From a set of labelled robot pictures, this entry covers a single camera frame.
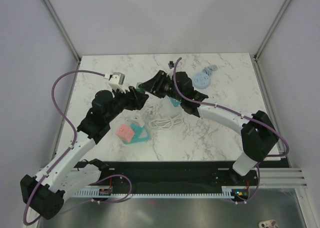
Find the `green plug adapter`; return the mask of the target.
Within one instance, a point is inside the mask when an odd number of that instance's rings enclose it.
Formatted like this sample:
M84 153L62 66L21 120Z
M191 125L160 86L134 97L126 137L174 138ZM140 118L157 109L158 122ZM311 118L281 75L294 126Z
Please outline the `green plug adapter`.
M142 82L138 82L138 83L136 84L136 90L137 90L139 93L142 93L142 94L145 93L145 90L143 89L143 86L142 86Z

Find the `white charger plug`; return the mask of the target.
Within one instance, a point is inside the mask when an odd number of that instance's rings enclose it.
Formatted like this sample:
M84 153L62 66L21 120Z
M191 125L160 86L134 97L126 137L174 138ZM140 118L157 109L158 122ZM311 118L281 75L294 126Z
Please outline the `white charger plug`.
M136 112L133 113L130 117L130 120L132 121L133 124L135 124L140 128L143 128L145 126L145 122L139 113L136 113Z

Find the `blue rectangular power strip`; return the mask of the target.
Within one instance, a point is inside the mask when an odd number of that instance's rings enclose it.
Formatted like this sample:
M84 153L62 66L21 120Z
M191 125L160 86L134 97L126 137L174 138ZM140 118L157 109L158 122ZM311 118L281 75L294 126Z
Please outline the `blue rectangular power strip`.
M174 99L174 98L169 98L170 99L170 102L172 103L172 105L175 107L175 108L177 108L177 107L179 107L180 106L180 104L181 104L181 102L180 101L178 101L178 100L176 100L176 99Z

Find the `teal triangular power strip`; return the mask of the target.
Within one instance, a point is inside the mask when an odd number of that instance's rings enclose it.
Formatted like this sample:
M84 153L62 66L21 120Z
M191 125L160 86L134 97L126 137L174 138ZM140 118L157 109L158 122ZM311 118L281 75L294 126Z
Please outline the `teal triangular power strip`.
M128 144L136 144L141 142L146 142L150 139L150 134L145 126L140 127L139 125L136 125L135 123L130 124L130 128L134 131L134 136L131 139L130 142L124 141L123 143Z

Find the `pink cube socket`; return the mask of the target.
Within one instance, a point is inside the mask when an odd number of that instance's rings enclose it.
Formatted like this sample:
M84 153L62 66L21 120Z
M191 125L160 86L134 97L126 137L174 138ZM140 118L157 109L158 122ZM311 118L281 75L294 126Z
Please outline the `pink cube socket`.
M130 126L122 124L116 131L116 136L123 142L130 143L135 136L135 132Z

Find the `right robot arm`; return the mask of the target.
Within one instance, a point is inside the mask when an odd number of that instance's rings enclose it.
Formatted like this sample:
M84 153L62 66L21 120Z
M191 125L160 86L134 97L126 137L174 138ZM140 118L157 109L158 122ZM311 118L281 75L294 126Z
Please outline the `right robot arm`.
M247 173L261 163L279 141L269 116L259 110L245 115L230 108L221 108L193 87L185 72L169 76L160 70L150 80L139 84L140 89L158 98L170 97L180 102L189 115L217 122L241 136L242 153L232 165L229 179L235 185L247 179Z

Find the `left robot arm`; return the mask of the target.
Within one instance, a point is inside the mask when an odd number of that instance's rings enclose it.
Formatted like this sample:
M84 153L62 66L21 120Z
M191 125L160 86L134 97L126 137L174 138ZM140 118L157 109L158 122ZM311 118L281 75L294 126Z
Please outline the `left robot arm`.
M20 181L22 200L42 218L49 220L62 209L71 196L63 181L71 169L109 132L110 123L124 110L141 110L149 95L130 86L124 92L100 90L95 94L85 118L74 129L74 137L56 157L36 175Z

